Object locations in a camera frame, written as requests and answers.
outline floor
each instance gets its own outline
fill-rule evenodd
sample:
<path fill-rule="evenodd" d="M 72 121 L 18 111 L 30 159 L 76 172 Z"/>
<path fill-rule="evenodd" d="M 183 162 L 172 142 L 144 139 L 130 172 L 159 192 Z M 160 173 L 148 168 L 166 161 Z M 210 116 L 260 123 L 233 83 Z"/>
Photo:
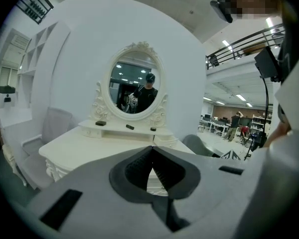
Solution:
<path fill-rule="evenodd" d="M 22 181 L 12 173 L 12 169 L 0 151 L 0 187 L 8 200 L 13 200 L 26 207 L 30 200 L 40 191 L 29 185 L 24 187 Z"/>
<path fill-rule="evenodd" d="M 210 146 L 223 154 L 229 152 L 230 150 L 233 150 L 241 160 L 244 160 L 248 152 L 248 148 L 244 147 L 239 142 L 238 138 L 235 138 L 232 142 L 229 142 L 228 140 L 222 139 L 220 135 L 216 134 L 216 132 L 210 133 L 206 129 L 203 133 L 198 132 L 197 135 L 203 141 L 206 147 Z"/>

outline ceiling light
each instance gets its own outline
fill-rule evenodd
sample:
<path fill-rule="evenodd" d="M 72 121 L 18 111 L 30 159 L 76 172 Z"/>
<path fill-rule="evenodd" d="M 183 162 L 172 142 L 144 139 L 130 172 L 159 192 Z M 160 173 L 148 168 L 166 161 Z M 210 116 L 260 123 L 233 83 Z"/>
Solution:
<path fill-rule="evenodd" d="M 225 44 L 226 46 L 229 46 L 229 43 L 226 40 L 223 40 L 223 44 Z M 233 51 L 233 48 L 231 46 L 229 46 L 228 49 L 230 51 Z"/>
<path fill-rule="evenodd" d="M 268 27 L 274 26 L 273 22 L 271 21 L 271 18 L 266 18 L 266 21 L 267 21 Z"/>
<path fill-rule="evenodd" d="M 244 99 L 244 97 L 242 95 L 236 95 L 236 97 L 238 97 L 239 99 L 241 99 L 242 101 L 246 101 L 246 99 Z"/>
<path fill-rule="evenodd" d="M 226 40 L 223 40 L 223 44 L 225 44 L 226 46 L 229 46 L 229 43 Z"/>

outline gray chair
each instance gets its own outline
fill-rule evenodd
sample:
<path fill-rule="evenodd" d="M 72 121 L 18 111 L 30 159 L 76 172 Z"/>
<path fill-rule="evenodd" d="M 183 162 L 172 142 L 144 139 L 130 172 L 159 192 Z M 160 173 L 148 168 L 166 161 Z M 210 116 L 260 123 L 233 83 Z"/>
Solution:
<path fill-rule="evenodd" d="M 183 143 L 196 155 L 207 157 L 211 157 L 213 155 L 213 152 L 207 149 L 201 139 L 194 134 L 189 134 L 186 136 L 183 140 Z"/>
<path fill-rule="evenodd" d="M 53 183 L 46 173 L 45 158 L 39 154 L 39 149 L 55 138 L 66 133 L 70 127 L 72 114 L 56 108 L 48 108 L 43 122 L 42 135 L 22 143 L 23 150 L 29 157 L 22 163 L 21 168 L 33 183 L 29 184 L 40 190 Z"/>

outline white vanity table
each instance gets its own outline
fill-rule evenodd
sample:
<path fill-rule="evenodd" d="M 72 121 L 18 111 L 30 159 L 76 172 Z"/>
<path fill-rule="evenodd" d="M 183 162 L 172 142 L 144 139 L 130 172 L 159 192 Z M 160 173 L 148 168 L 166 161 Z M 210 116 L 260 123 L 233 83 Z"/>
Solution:
<path fill-rule="evenodd" d="M 102 138 L 92 138 L 85 136 L 78 126 L 41 147 L 39 153 L 46 158 L 47 173 L 57 181 L 85 163 L 149 145 L 156 146 L 153 139 L 150 140 L 145 134 L 141 137 L 108 134 Z M 173 149 L 194 154 L 179 140 Z"/>
<path fill-rule="evenodd" d="M 148 56 L 145 59 L 145 67 L 143 69 L 140 67 L 143 64 L 133 64 L 139 63 L 137 61 L 139 61 L 139 58 L 142 58 L 138 54 L 140 52 Z M 138 75 L 140 77 L 137 76 L 140 80 L 136 82 L 137 78 L 134 81 L 129 79 L 129 82 L 126 83 L 127 79 L 122 79 L 121 76 L 123 74 L 128 75 L 128 72 L 118 71 L 118 68 L 121 69 L 121 65 L 124 65 L 121 62 L 122 57 L 126 61 L 128 58 L 131 58 L 131 54 L 138 57 L 133 57 L 131 64 L 128 64 L 128 66 L 138 66 L 141 69 L 139 69 L 140 72 L 133 71 L 130 77 L 140 73 Z M 117 73 L 117 76 L 120 75 L 121 78 L 115 79 L 120 84 L 119 86 L 137 89 L 148 82 L 143 81 L 143 85 L 141 85 L 140 81 L 144 77 L 142 73 L 147 70 L 150 72 L 149 74 L 152 74 L 152 67 L 146 67 L 147 61 L 151 61 L 151 64 L 149 64 L 151 66 L 155 63 L 155 70 L 159 73 L 160 85 L 158 86 L 157 95 L 146 110 L 139 113 L 136 113 L 135 110 L 134 112 L 131 110 L 130 113 L 124 112 L 114 104 L 113 96 L 110 96 L 109 92 L 109 85 L 115 77 L 113 74 L 114 69 L 120 72 Z M 167 94 L 165 92 L 164 69 L 160 58 L 146 42 L 133 43 L 113 56 L 103 81 L 98 82 L 97 87 L 96 98 L 92 104 L 89 119 L 79 123 L 78 127 L 49 142 L 39 150 L 39 154 L 46 158 L 47 174 L 54 181 L 58 181 L 85 163 L 150 145 L 169 147 L 194 154 L 166 128 L 165 104 L 167 102 Z M 123 94 L 118 93 L 117 100 Z M 95 125 L 95 122 L 99 120 L 106 121 L 106 125 Z M 134 129 L 127 128 L 127 124 L 133 126 Z M 148 189 L 160 189 L 161 184 L 153 170 L 149 176 Z"/>

